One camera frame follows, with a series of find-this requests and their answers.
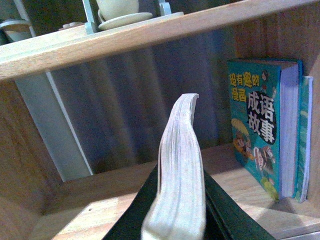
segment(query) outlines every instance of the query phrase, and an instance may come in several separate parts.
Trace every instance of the gray curtain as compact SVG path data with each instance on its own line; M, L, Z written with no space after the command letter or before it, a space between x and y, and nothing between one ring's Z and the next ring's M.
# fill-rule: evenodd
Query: gray curtain
M169 2L174 12L215 7L213 1ZM143 1L140 12L152 7ZM171 108L183 93L199 94L193 127L200 147L230 142L226 60L234 57L233 44L232 29L224 28L54 71L92 169L156 160Z

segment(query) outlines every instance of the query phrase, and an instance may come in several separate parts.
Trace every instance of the cartoon illustration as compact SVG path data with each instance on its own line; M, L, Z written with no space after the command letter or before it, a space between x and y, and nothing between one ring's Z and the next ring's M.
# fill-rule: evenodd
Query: cartoon illustration
M233 145L235 149L243 155L244 162L247 163L248 159L254 160L252 155L251 140L246 126L237 118L231 120L232 126L237 130Z
M263 83L268 82L268 80L269 80L269 73L267 72L267 70L263 70L263 71L262 71L261 78L262 78L262 80L263 80ZM265 94L267 93L267 85L263 84L263 85L261 86L261 92L263 92L263 93L265 93Z
M267 85L266 82L268 82L269 80L269 73L267 72L267 70L263 70L261 73L261 78L263 80L263 85L261 86L261 92L267 94ZM272 87L272 98L274 99L276 97L277 94L277 89L275 86Z
M270 146L264 146L262 148L255 147L253 149L253 154L255 157L256 169L261 172L262 177L266 178L274 185L275 182L269 177L269 174L274 174L273 164L276 162L276 159Z

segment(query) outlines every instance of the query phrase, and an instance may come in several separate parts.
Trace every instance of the wooden shelf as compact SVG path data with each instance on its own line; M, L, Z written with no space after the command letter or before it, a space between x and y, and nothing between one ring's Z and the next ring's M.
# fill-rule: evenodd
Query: wooden shelf
M276 239L320 231L320 210L285 198L274 203L235 160L230 144L202 151L206 171ZM156 162L65 182L30 240L100 240L128 208Z
M0 46L0 80L136 50L313 2L318 0L243 0L173 19L157 21L154 18L148 24L136 23L92 35L85 35L84 27L79 26Z

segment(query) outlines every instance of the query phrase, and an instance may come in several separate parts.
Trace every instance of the cup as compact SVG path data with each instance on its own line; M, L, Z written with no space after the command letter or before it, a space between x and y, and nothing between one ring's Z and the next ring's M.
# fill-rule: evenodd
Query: cup
M102 22L139 12L139 0L96 0L96 3Z

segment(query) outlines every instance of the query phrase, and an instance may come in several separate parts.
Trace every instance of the plate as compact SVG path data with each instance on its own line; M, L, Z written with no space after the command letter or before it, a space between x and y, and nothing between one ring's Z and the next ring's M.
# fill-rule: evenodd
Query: plate
M114 29L114 28L125 26L125 25L149 20L152 17L153 15L151 12L138 12L138 13L128 14L125 16L119 16L119 17L110 19L108 21L105 21L104 23L101 23L98 28L102 31Z

